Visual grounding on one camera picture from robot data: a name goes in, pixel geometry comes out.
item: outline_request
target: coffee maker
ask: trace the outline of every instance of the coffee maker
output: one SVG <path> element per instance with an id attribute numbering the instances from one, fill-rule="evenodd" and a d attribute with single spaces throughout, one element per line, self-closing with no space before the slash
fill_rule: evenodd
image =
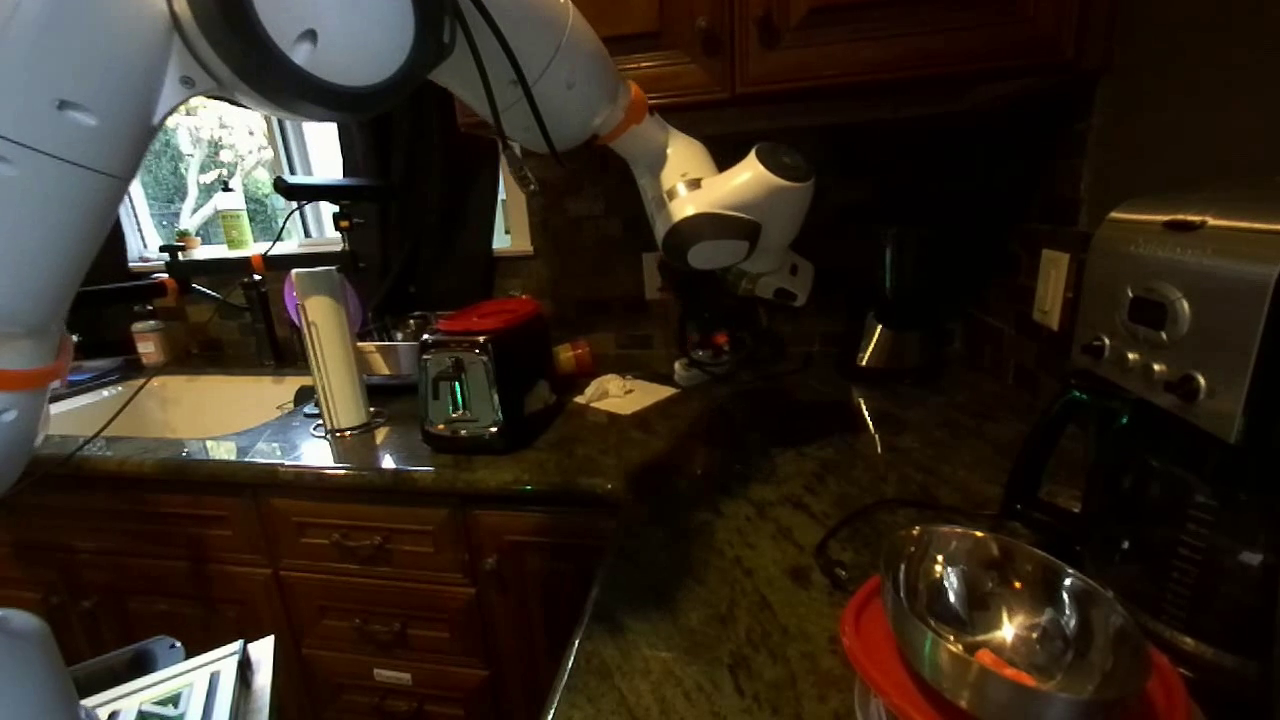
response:
<path id="1" fill-rule="evenodd" d="M 1079 282 L 1068 383 L 1003 519 L 1107 585 L 1210 714 L 1272 714 L 1280 205 L 1133 200 Z"/>

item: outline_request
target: granite countertop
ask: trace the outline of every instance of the granite countertop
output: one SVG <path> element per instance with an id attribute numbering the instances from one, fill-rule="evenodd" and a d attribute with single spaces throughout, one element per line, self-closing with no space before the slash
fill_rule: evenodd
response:
<path id="1" fill-rule="evenodd" d="M 619 541 L 555 693 L 560 720 L 853 714 L 838 618 L 882 567 L 882 512 L 838 537 L 832 586 L 817 541 L 850 512 L 929 500 L 993 517 L 1037 395 L 977 373 L 858 391 L 828 368 L 743 373 L 639 414 L 564 409 L 530 448 L 434 452 L 413 391 L 382 419 L 326 437 L 293 413 L 224 440 L 46 440 L 27 480 L 147 486 L 404 486 L 485 500 L 625 507 Z"/>
<path id="2" fill-rule="evenodd" d="M 318 413 L 296 409 L 271 423 L 216 440 L 46 437 L 27 480 L 404 486 L 628 504 L 632 467 L 669 448 L 669 437 L 704 404 L 702 395 L 675 395 L 639 414 L 564 404 L 544 432 L 513 452 L 434 452 L 421 432 L 416 389 L 371 389 L 376 413 L 361 432 L 331 437 Z"/>
<path id="3" fill-rule="evenodd" d="M 886 537 L 926 500 L 993 517 L 1037 395 L 984 377 L 866 395 L 867 432 L 839 380 L 755 383 L 736 413 L 710 409 L 702 448 L 675 452 L 638 486 L 569 659 L 555 720 L 809 720 L 853 714 L 853 670 L 838 618 L 886 557 Z M 850 585 L 828 585 L 812 546 L 832 541 Z"/>

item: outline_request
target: cabinet door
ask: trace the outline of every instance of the cabinet door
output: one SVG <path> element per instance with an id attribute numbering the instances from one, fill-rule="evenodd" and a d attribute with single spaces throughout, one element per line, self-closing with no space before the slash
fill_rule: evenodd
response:
<path id="1" fill-rule="evenodd" d="M 171 557 L 263 562 L 263 537 L 247 497 L 158 491 L 27 491 L 0 504 L 11 546 L 68 546 L 75 557 Z"/>
<path id="2" fill-rule="evenodd" d="M 270 527 L 288 570 L 469 585 L 469 546 L 446 504 L 270 500 Z"/>
<path id="3" fill-rule="evenodd" d="M 730 0 L 575 0 L 575 9 L 653 104 L 732 90 Z"/>
<path id="4" fill-rule="evenodd" d="M 742 0 L 742 90 L 1068 67 L 1093 0 Z"/>
<path id="5" fill-rule="evenodd" d="M 283 570 L 302 647 L 389 659 L 481 659 L 475 586 Z"/>
<path id="6" fill-rule="evenodd" d="M 59 570 L 59 557 L 9 557 L 0 553 L 0 607 L 35 613 L 65 659 L 88 654 L 88 628 L 75 613 L 75 585 Z"/>
<path id="7" fill-rule="evenodd" d="M 608 527 L 614 519 L 575 512 L 474 512 L 504 714 L 544 714 L 583 618 Z"/>
<path id="8" fill-rule="evenodd" d="M 382 664 L 367 654 L 303 651 L 296 720 L 487 720 L 487 670 L 446 664 Z"/>
<path id="9" fill-rule="evenodd" d="M 197 654 L 283 633 L 270 567 L 112 558 L 75 570 L 75 605 L 91 651 L 176 637 Z"/>

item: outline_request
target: stainless steel bowl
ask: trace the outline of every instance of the stainless steel bowl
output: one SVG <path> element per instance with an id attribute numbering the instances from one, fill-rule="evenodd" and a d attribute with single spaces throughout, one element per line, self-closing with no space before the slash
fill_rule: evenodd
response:
<path id="1" fill-rule="evenodd" d="M 886 592 L 909 666 L 974 714 L 1128 714 L 1144 698 L 1139 622 L 1025 541 L 916 522 Z"/>

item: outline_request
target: electrical outlet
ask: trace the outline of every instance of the electrical outlet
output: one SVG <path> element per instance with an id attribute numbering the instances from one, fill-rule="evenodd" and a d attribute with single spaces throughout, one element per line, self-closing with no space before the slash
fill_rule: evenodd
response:
<path id="1" fill-rule="evenodd" d="M 1033 320 L 1059 330 L 1068 308 L 1074 256 L 1059 246 L 1042 246 Z"/>
<path id="2" fill-rule="evenodd" d="M 664 271 L 655 268 L 655 252 L 639 252 L 639 282 L 646 282 L 646 301 L 664 301 Z"/>

